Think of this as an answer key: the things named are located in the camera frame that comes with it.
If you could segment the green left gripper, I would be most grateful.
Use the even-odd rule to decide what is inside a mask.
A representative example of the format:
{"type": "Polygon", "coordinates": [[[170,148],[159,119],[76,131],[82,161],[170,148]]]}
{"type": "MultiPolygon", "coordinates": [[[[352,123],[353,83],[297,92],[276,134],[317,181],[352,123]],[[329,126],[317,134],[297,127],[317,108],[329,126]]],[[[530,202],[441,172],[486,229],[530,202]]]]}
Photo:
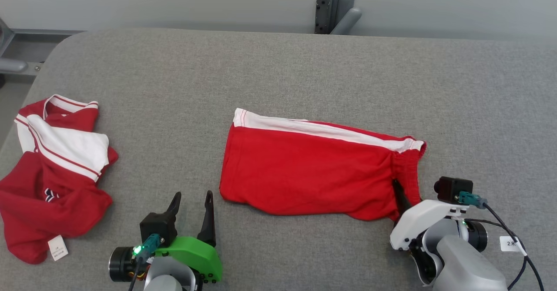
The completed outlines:
{"type": "MultiPolygon", "coordinates": [[[[214,199],[211,190],[205,198],[205,215],[201,231],[197,238],[193,236],[178,236],[169,247],[159,247],[155,250],[156,257],[173,257],[176,261],[187,265],[203,275],[209,283],[221,281],[223,266],[217,253],[214,199]]],[[[181,203],[181,192],[176,192],[167,208],[167,216],[172,222],[176,221],[181,203]]]]}

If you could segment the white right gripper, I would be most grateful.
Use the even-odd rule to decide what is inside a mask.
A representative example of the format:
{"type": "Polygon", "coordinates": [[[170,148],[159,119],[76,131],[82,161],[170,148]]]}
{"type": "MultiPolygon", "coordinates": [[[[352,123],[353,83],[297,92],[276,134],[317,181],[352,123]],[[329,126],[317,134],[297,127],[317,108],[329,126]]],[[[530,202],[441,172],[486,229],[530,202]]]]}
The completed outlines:
{"type": "Polygon", "coordinates": [[[392,180],[396,207],[400,216],[389,237],[395,250],[409,250],[412,239],[445,217],[459,217],[469,209],[468,205],[450,204],[438,200],[423,200],[412,206],[400,182],[392,180]]]}

